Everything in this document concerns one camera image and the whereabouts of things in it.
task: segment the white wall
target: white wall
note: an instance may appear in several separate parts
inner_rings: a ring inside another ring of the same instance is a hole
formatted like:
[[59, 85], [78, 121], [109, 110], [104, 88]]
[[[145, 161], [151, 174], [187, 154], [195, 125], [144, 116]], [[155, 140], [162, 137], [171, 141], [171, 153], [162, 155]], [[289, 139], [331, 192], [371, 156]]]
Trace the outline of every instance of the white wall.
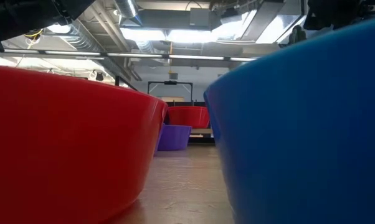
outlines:
[[[148, 91], [148, 81], [163, 82], [169, 80], [169, 67], [135, 67], [135, 71], [143, 81], [131, 81], [131, 84], [143, 93]], [[203, 94], [207, 87], [218, 78], [218, 74], [225, 74], [228, 68], [199, 68], [195, 67], [173, 67], [173, 72], [178, 73], [178, 82], [193, 82], [193, 101], [203, 102]], [[176, 96], [183, 97], [185, 101], [190, 101], [190, 93], [182, 85], [159, 84], [150, 95], [153, 96]]]
[[[148, 82], [137, 82], [132, 84], [135, 88], [137, 88], [142, 93], [147, 93], [148, 91]], [[150, 85], [150, 89], [155, 87], [156, 84], [152, 83]], [[187, 89], [190, 90], [190, 85], [185, 85]], [[208, 85], [195, 85], [193, 84], [193, 101], [203, 102], [203, 94], [204, 91], [207, 89]], [[159, 84], [153, 91], [150, 92], [152, 96], [177, 96], [183, 97], [186, 102], [190, 101], [190, 93], [182, 86], [182, 85], [164, 85]]]

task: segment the ceiling light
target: ceiling light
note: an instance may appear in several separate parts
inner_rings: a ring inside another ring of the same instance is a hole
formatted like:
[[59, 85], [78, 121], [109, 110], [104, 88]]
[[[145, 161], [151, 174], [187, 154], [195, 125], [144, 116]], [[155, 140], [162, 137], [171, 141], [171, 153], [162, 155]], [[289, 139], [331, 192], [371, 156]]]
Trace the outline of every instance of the ceiling light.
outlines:
[[100, 53], [96, 53], [96, 52], [66, 52], [66, 51], [47, 50], [46, 53], [52, 54], [52, 55], [100, 56]]
[[134, 41], [165, 40], [164, 32], [156, 29], [121, 28], [125, 39]]
[[223, 57], [216, 56], [200, 56], [200, 55], [169, 55], [170, 58], [175, 59], [202, 59], [202, 60], [223, 60]]
[[230, 60], [232, 62], [251, 62], [253, 60], [257, 60], [257, 58], [239, 58], [239, 57], [231, 57]]
[[69, 25], [61, 26], [58, 24], [54, 24], [48, 26], [47, 28], [56, 34], [68, 34], [71, 31], [71, 27]]
[[79, 60], [104, 60], [104, 57], [86, 57], [86, 56], [76, 56], [75, 59]]
[[110, 57], [163, 58], [159, 54], [108, 53], [107, 55]]
[[258, 44], [272, 44], [276, 42], [298, 17], [299, 16], [277, 15], [255, 42]]
[[14, 54], [39, 54], [38, 50], [5, 49], [5, 53]]
[[207, 30], [172, 30], [168, 40], [175, 43], [208, 43], [217, 39]]
[[296, 23], [292, 24], [289, 28], [289, 30], [287, 30], [281, 37], [279, 37], [278, 40], [276, 40], [276, 42], [280, 43], [282, 42], [284, 39], [286, 39], [292, 32], [293, 32], [293, 28], [296, 26], [296, 25], [301, 25], [306, 19], [306, 15], [301, 17], [301, 19], [299, 19]]

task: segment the wooden floor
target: wooden floor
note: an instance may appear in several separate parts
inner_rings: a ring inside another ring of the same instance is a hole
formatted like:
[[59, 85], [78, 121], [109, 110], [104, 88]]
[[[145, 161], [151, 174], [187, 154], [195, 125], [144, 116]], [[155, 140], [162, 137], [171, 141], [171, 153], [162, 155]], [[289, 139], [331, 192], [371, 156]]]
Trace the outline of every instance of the wooden floor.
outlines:
[[139, 199], [108, 223], [233, 223], [216, 148], [158, 152]]

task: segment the red tub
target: red tub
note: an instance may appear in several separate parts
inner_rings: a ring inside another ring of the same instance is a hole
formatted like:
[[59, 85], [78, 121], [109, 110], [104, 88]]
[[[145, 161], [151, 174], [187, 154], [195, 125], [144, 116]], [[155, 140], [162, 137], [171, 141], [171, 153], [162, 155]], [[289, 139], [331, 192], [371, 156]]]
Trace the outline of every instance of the red tub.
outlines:
[[0, 67], [0, 223], [100, 223], [131, 205], [166, 103]]
[[208, 127], [209, 116], [206, 107], [173, 106], [168, 109], [168, 112], [172, 125], [192, 126], [192, 128]]

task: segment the metal frame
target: metal frame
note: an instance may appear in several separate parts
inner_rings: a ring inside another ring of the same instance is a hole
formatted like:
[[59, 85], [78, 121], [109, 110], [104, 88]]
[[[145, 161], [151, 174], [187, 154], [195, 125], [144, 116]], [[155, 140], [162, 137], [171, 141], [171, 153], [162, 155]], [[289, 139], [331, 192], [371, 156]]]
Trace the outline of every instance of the metal frame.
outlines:
[[193, 102], [193, 83], [191, 82], [174, 82], [174, 81], [163, 81], [163, 82], [156, 82], [156, 81], [149, 81], [148, 82], [148, 94], [150, 93], [150, 84], [152, 83], [160, 83], [164, 85], [178, 85], [178, 84], [187, 84], [190, 85], [191, 90], [190, 90], [190, 102]]
[[115, 86], [120, 86], [120, 81], [122, 81], [123, 83], [127, 84], [128, 87], [130, 87], [131, 89], [138, 91], [137, 88], [135, 88], [133, 85], [131, 85], [131, 83], [129, 83], [128, 81], [126, 81], [123, 77], [116, 76], [114, 78], [114, 80], [115, 80], [115, 84], [114, 84]]

